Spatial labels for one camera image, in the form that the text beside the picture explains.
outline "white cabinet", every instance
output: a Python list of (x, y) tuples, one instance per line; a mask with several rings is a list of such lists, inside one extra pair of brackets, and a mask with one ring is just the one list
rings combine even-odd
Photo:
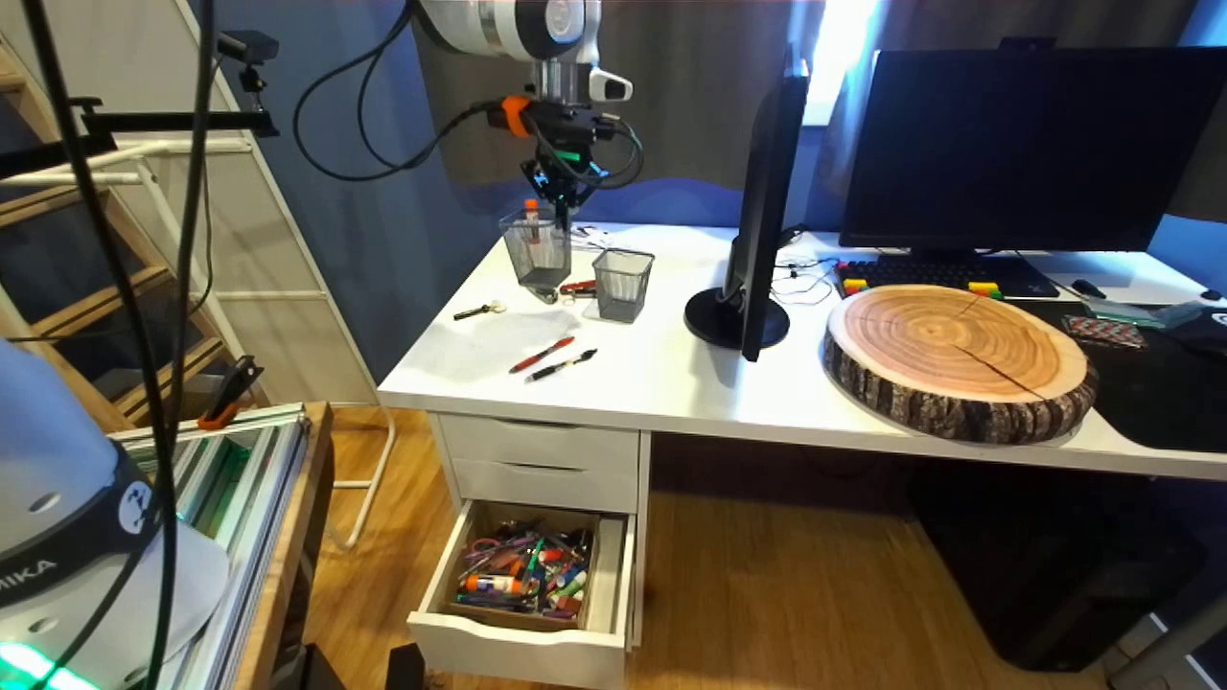
[[(551, 688), (620, 688), (641, 642), (650, 435), (517, 419), (435, 414), (458, 527), (423, 607), (411, 612), (428, 670)], [(483, 509), (591, 513), (591, 589), (581, 628), (524, 628), (450, 612), (458, 556)]]

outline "small container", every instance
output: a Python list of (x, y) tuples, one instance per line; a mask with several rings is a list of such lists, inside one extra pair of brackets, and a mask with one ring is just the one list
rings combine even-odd
[(614, 323), (634, 323), (646, 309), (651, 252), (602, 249), (591, 266), (597, 277), (597, 313)]
[(572, 234), (536, 216), (536, 201), (524, 201), (521, 219), (504, 230), (504, 246), (513, 266), (513, 280), (536, 295), (549, 295), (572, 277)]

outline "wooden round board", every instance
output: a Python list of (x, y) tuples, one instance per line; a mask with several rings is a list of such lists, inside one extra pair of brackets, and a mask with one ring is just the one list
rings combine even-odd
[(822, 352), (829, 375), (913, 431), (1028, 446), (1083, 422), (1097, 375), (1055, 326), (1007, 304), (889, 283), (840, 304)]

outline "pen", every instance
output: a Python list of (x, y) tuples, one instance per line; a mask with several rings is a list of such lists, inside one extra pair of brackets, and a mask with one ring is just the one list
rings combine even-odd
[(591, 361), (595, 352), (597, 352), (597, 350), (584, 350), (574, 361), (560, 361), (560, 366), (536, 368), (531, 378), (556, 375), (556, 372), (563, 372), (563, 368), (572, 368), (572, 366)]
[(556, 336), (549, 350), (541, 350), (541, 352), (532, 352), (532, 355), (517, 361), (510, 372), (524, 372), (524, 368), (532, 368), (536, 361), (545, 361), (545, 355), (551, 355), (551, 352), (569, 350), (572, 340), (574, 340), (574, 336)]

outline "black stand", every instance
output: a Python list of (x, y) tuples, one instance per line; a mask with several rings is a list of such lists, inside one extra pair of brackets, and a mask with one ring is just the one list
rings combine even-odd
[[(721, 345), (721, 350), (745, 350), (745, 309), (737, 300), (728, 300), (725, 289), (710, 289), (710, 293), (697, 293), (692, 295), (685, 304), (685, 326), (697, 340), (710, 340), (710, 345)], [(776, 340), (783, 340), (790, 332), (790, 313), (762, 300), (762, 317), (761, 317), (761, 350), (770, 350)]]

